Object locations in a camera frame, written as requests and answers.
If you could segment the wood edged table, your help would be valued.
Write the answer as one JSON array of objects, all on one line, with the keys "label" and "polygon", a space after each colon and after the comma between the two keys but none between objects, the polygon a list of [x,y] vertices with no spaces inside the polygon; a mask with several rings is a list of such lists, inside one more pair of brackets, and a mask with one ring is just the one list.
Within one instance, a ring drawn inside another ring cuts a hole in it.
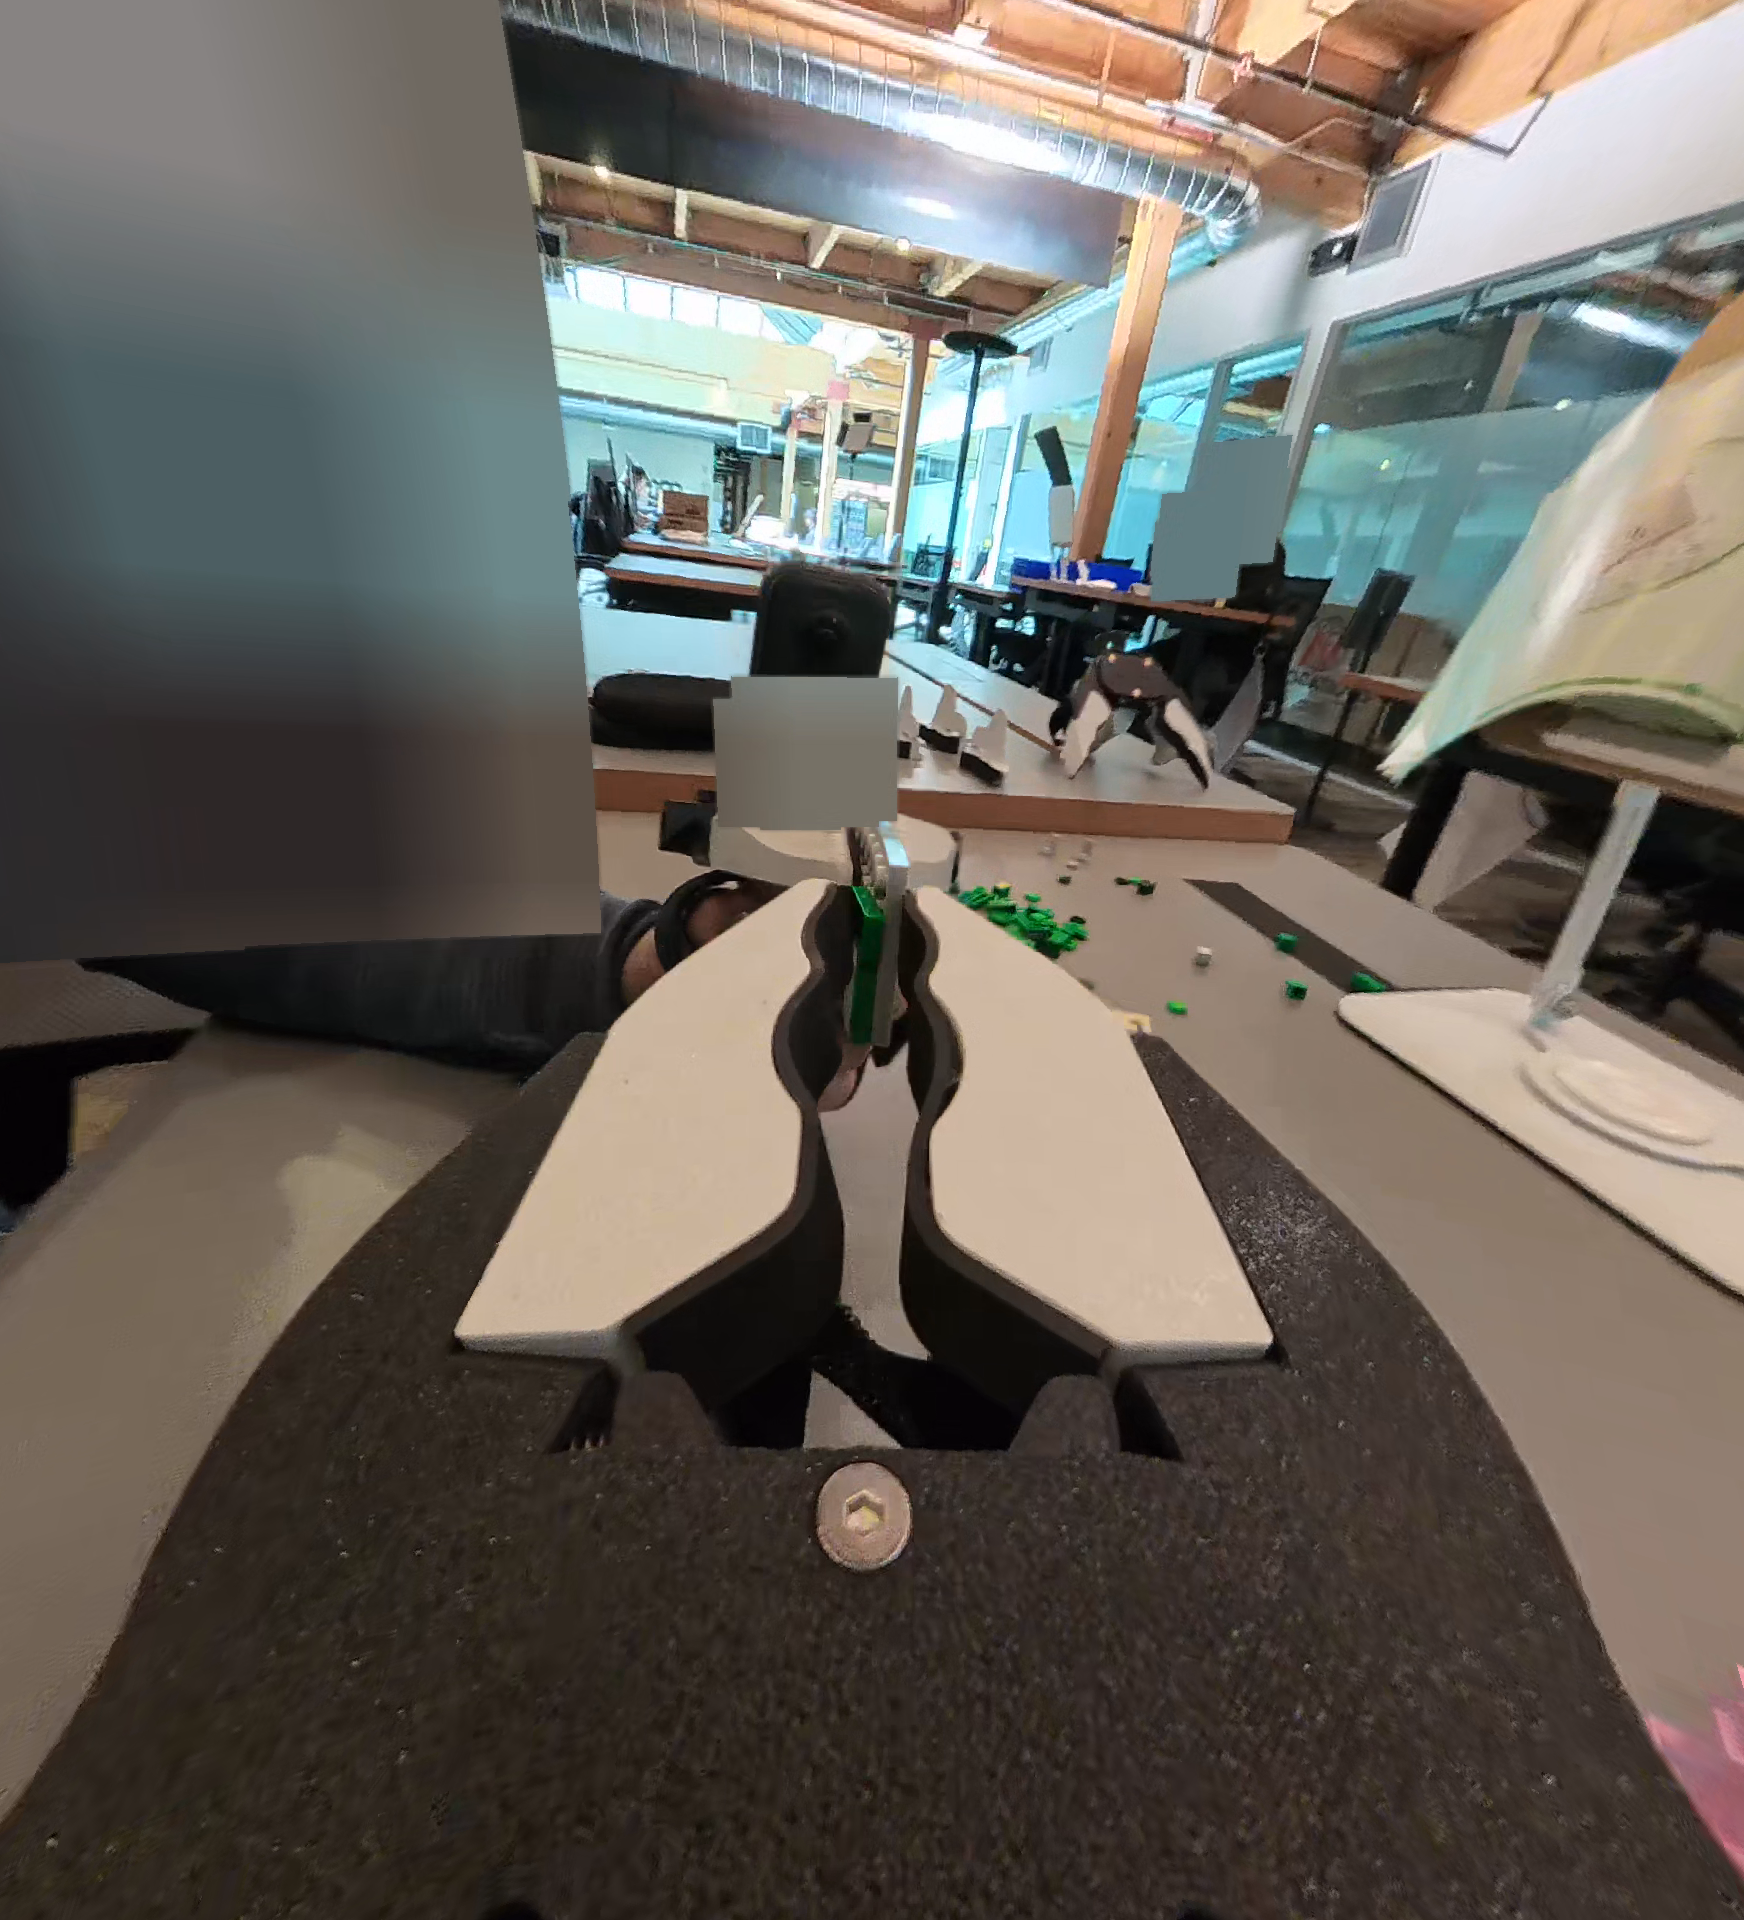
[{"label": "wood edged table", "polygon": [[[751,625],[614,610],[581,610],[589,683],[619,673],[684,675],[727,681],[749,668]],[[945,827],[1080,835],[1086,839],[1209,842],[1284,846],[1292,807],[1235,778],[1200,787],[1179,761],[1154,762],[1141,741],[1117,734],[1067,776],[1046,736],[1051,702],[1025,685],[962,660],[928,643],[894,638],[884,675],[912,691],[928,718],[940,688],[949,688],[971,727],[1002,714],[1006,773],[989,785],[962,770],[955,755],[922,749],[899,766],[904,813]]]}]

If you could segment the person's left hand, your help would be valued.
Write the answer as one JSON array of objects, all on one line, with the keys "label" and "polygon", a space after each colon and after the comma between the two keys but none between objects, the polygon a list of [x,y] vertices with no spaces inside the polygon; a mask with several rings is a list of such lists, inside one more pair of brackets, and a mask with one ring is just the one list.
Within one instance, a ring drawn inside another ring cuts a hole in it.
[{"label": "person's left hand", "polygon": [[667,971],[734,930],[776,900],[778,887],[755,879],[709,874],[679,886],[646,917],[626,947],[621,967],[621,1004],[631,1005]]}]

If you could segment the wooden post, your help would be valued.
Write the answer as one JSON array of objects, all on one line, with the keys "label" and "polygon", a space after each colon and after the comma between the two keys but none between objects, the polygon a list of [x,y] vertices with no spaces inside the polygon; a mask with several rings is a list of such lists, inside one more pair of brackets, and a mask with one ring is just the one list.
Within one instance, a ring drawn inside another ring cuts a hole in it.
[{"label": "wooden post", "polygon": [[1124,277],[1098,385],[1083,479],[1077,483],[1073,559],[1103,554],[1119,478],[1130,449],[1141,388],[1170,277],[1184,208],[1162,199],[1137,202]]}]

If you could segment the person's left forearm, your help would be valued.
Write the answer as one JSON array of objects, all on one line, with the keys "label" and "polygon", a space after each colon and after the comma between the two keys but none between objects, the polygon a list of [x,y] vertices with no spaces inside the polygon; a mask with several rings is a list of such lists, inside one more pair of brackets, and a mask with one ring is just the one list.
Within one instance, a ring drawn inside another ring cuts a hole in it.
[{"label": "person's left forearm", "polygon": [[623,959],[657,906],[600,895],[598,930],[579,935],[107,956],[80,967],[235,1025],[531,1071],[624,1012]]}]

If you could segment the grey desk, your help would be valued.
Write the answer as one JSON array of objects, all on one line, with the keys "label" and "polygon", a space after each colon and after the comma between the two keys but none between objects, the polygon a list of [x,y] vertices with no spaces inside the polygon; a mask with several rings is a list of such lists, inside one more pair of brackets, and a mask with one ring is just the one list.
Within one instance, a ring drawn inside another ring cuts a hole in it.
[{"label": "grey desk", "polygon": [[[1646,1712],[1742,1685],[1744,1300],[1388,1062],[1175,881],[1084,971],[1162,994],[1169,1044],[1412,1286],[1520,1454]],[[509,1081],[209,1027],[0,1252],[0,1817],[61,1734],[152,1547],[316,1283]]]}]

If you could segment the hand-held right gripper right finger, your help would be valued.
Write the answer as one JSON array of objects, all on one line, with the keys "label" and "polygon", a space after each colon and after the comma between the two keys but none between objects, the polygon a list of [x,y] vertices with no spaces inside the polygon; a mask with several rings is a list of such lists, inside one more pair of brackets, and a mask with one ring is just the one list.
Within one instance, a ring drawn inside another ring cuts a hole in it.
[{"label": "hand-held right gripper right finger", "polygon": [[949,894],[907,904],[899,1300],[1016,1423],[1057,1379],[1255,1366],[1275,1335],[1141,1034]]}]

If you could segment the wall air vent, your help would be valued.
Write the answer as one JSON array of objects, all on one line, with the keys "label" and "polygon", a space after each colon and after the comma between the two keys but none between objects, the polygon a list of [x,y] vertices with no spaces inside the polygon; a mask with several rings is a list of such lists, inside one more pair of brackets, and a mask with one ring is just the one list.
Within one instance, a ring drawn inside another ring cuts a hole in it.
[{"label": "wall air vent", "polygon": [[1350,275],[1393,262],[1411,249],[1437,158],[1396,166],[1376,183],[1348,258]]}]

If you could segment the black floor lamp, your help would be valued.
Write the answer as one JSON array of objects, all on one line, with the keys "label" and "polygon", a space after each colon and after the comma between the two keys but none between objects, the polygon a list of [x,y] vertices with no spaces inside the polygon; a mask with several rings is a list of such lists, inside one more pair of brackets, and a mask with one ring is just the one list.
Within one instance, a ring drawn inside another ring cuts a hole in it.
[{"label": "black floor lamp", "polygon": [[977,420],[980,405],[980,388],[985,369],[993,363],[1002,363],[1014,359],[1019,348],[1014,342],[996,330],[985,330],[980,327],[962,327],[945,336],[945,347],[966,359],[968,382],[966,382],[966,403],[959,438],[959,453],[955,466],[951,493],[945,517],[945,539],[938,561],[938,572],[931,582],[931,599],[928,607],[928,638],[938,643],[947,615],[949,615],[949,587],[955,561],[961,554],[961,525],[966,493],[966,474],[972,460],[972,444],[977,435]]}]

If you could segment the pile of green bricks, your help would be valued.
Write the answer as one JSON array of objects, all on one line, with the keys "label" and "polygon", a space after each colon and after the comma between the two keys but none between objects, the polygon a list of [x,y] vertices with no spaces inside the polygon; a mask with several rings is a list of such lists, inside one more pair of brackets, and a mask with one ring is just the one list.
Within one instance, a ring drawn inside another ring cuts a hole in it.
[{"label": "pile of green bricks", "polygon": [[965,887],[956,900],[985,924],[1051,959],[1077,952],[1090,938],[1083,915],[1057,912],[1043,895],[1020,894],[1005,881]]}]

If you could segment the black zip case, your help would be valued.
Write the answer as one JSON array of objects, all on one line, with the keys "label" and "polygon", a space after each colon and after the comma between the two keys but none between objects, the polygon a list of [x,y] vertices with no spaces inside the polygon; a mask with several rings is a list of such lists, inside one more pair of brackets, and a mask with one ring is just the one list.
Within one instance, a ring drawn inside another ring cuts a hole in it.
[{"label": "black zip case", "polygon": [[591,687],[591,739],[596,747],[650,753],[711,753],[714,708],[728,678],[626,670]]}]

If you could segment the spare hand-held gripper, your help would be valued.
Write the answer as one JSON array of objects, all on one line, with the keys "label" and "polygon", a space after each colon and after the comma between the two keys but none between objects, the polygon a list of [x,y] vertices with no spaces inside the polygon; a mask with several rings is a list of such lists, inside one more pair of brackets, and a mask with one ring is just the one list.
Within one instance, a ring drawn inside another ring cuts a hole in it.
[{"label": "spare hand-held gripper", "polygon": [[1181,762],[1201,790],[1218,781],[1205,727],[1186,691],[1147,652],[1095,654],[1051,710],[1051,744],[1067,778],[1120,732],[1144,741],[1153,762]]}]

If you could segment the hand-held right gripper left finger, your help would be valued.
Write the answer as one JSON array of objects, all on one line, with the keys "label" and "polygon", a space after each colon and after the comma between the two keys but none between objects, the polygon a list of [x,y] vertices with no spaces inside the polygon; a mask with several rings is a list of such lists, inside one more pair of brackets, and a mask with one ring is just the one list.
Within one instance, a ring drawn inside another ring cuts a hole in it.
[{"label": "hand-held right gripper left finger", "polygon": [[820,1099],[853,950],[852,891],[797,881],[614,1019],[458,1312],[459,1351],[672,1378],[739,1445],[806,1442],[843,1283]]}]

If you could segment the silver ventilation duct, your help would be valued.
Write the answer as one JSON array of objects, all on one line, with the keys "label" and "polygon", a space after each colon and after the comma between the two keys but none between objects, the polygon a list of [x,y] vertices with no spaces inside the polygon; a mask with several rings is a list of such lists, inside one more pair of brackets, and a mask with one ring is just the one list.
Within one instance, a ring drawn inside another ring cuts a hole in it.
[{"label": "silver ventilation duct", "polygon": [[1098,128],[1097,108],[1041,99],[945,51],[806,28],[745,4],[501,4],[500,15],[518,55],[587,47],[1083,190],[1170,202],[1219,253],[1254,237],[1263,217],[1241,156],[1179,135]]}]

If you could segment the grey studded building plate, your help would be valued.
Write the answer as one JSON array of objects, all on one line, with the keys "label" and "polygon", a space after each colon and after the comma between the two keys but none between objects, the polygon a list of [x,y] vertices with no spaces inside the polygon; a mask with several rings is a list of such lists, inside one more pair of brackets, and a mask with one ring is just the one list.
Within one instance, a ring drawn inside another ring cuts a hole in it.
[{"label": "grey studded building plate", "polygon": [[895,829],[895,822],[849,829],[855,854],[855,884],[876,890],[884,901],[885,920],[876,1044],[869,1047],[863,1045],[865,1052],[878,1052],[889,1044],[891,1025],[898,1017],[898,956],[906,898],[909,894],[904,886],[901,854],[885,851],[885,829]]}]

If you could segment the instruction booklet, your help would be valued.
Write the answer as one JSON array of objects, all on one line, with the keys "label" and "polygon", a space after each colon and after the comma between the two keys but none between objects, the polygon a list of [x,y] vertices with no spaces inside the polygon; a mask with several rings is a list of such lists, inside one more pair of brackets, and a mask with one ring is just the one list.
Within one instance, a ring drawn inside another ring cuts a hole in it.
[{"label": "instruction booklet", "polygon": [[1666,384],[1542,501],[1381,774],[1541,706],[1744,747],[1744,358]]}]

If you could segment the background work table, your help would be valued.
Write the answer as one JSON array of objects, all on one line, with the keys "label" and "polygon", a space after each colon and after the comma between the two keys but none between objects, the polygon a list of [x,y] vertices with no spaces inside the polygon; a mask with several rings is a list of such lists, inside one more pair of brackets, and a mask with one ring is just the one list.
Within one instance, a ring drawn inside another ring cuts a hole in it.
[{"label": "background work table", "polygon": [[1041,643],[1029,668],[1033,691],[1059,699],[1103,652],[1144,652],[1195,708],[1226,700],[1265,648],[1286,650],[1302,634],[1292,612],[1232,601],[1158,599],[1147,583],[1057,578],[1051,568],[1014,573],[1011,592]]}]

